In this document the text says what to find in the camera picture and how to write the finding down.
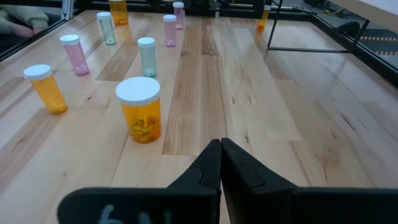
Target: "translucent plastic bottle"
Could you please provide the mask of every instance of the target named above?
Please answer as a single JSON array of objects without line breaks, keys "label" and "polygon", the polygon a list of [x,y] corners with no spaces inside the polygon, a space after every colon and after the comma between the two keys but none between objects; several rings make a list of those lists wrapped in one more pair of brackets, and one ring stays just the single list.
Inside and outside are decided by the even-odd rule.
[{"label": "translucent plastic bottle", "polygon": [[264,12],[262,13],[262,17],[259,20],[259,22],[257,23],[257,30],[263,31],[266,29],[268,15],[269,15],[270,10],[271,10],[271,6],[264,7]]},{"label": "translucent plastic bottle", "polygon": [[126,0],[109,0],[114,25],[129,24]]},{"label": "translucent plastic bottle", "polygon": [[101,25],[102,33],[104,35],[104,41],[106,45],[116,44],[116,38],[114,37],[112,18],[109,12],[97,13],[99,24]]},{"label": "translucent plastic bottle", "polygon": [[175,15],[163,16],[164,27],[166,32],[166,46],[175,47],[177,44],[177,38],[175,36],[175,21],[177,18]]},{"label": "translucent plastic bottle", "polygon": [[24,70],[24,75],[32,83],[50,114],[60,114],[68,109],[52,76],[50,65],[31,66]]},{"label": "translucent plastic bottle", "polygon": [[79,36],[75,34],[63,35],[60,40],[67,51],[70,63],[76,75],[82,76],[89,74],[90,71],[88,70],[86,58],[81,49]]},{"label": "translucent plastic bottle", "polygon": [[183,29],[184,28],[184,3],[182,2],[174,2],[174,15],[177,18],[175,22],[176,29]]},{"label": "translucent plastic bottle", "polygon": [[155,78],[157,76],[155,39],[150,37],[140,38],[138,39],[138,46],[141,52],[142,71],[144,72],[144,76]]},{"label": "translucent plastic bottle", "polygon": [[153,78],[128,78],[116,87],[132,140],[150,143],[160,137],[160,84]]}]

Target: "black metal frame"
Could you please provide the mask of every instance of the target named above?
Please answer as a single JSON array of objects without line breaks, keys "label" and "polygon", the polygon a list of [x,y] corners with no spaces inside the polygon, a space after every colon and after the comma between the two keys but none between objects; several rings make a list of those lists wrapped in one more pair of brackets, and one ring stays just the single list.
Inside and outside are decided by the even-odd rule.
[{"label": "black metal frame", "polygon": [[274,19],[274,24],[272,25],[271,34],[269,36],[268,44],[267,44],[267,47],[269,50],[285,50],[285,51],[297,51],[297,52],[320,52],[320,53],[351,53],[356,48],[359,38],[363,35],[365,29],[367,28],[367,26],[369,24],[369,20],[366,20],[365,23],[362,25],[361,29],[359,30],[359,32],[357,33],[357,35],[353,41],[352,46],[349,47],[350,50],[303,49],[303,48],[295,48],[295,47],[272,47],[271,42],[272,42],[272,38],[274,36],[277,21],[279,19],[280,9],[282,7],[283,1],[284,0],[279,1],[279,5],[278,5],[277,11],[276,11],[276,16]]}]

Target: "wooden table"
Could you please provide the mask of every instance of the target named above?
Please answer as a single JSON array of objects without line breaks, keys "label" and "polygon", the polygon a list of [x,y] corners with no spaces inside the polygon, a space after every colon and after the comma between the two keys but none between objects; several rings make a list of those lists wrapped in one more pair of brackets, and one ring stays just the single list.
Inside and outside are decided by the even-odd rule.
[{"label": "wooden table", "polygon": [[[398,93],[348,54],[268,52],[256,20],[186,18],[165,47],[162,14],[130,13],[106,46],[85,11],[0,63],[0,223],[56,223],[82,187],[166,187],[210,139],[229,137],[297,185],[398,186]],[[59,37],[78,34],[77,77]],[[136,41],[156,39],[162,135],[127,134],[116,85],[142,75]],[[342,49],[309,22],[280,21],[273,44]],[[47,63],[68,103],[47,113],[22,71]],[[229,223],[224,199],[221,221]]]},{"label": "wooden table", "polygon": [[398,1],[330,0],[331,2],[398,33]]}]

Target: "metal rod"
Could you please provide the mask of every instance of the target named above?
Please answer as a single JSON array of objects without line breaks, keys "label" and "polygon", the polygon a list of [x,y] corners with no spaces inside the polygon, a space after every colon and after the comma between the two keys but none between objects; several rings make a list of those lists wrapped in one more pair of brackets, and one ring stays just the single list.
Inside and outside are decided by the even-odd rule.
[{"label": "metal rod", "polygon": [[358,43],[359,39],[362,37],[363,33],[365,32],[366,28],[368,27],[370,21],[369,19],[365,20],[365,23],[362,25],[361,29],[358,31],[358,33],[355,36],[354,42],[353,42],[353,48],[352,50],[355,50],[356,44]]},{"label": "metal rod", "polygon": [[269,50],[284,50],[284,51],[294,51],[294,52],[318,52],[318,53],[350,53],[349,50],[303,49],[303,48],[288,48],[288,47],[269,47]]},{"label": "metal rod", "polygon": [[73,16],[74,0],[62,0],[61,19],[70,20]]},{"label": "metal rod", "polygon": [[282,3],[283,3],[283,2],[284,2],[284,0],[280,0],[279,6],[278,6],[278,10],[276,10],[276,17],[275,17],[275,19],[274,19],[274,24],[272,25],[271,35],[269,36],[269,39],[268,39],[268,45],[267,45],[268,49],[269,49],[269,46],[271,46],[271,41],[272,41],[272,37],[274,36],[274,31],[275,31],[276,22],[278,21],[278,16],[279,16],[280,8],[282,7]]}]

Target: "person's hand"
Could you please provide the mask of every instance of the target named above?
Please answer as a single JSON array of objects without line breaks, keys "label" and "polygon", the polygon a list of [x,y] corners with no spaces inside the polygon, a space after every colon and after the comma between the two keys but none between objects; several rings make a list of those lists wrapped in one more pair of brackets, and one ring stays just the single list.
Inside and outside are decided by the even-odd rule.
[{"label": "person's hand", "polygon": [[13,22],[10,22],[11,32],[14,35],[19,37],[32,37],[34,35],[33,30],[29,29],[28,27],[24,27]]},{"label": "person's hand", "polygon": [[44,27],[33,27],[33,33],[37,34],[38,32],[41,32],[44,30]]}]

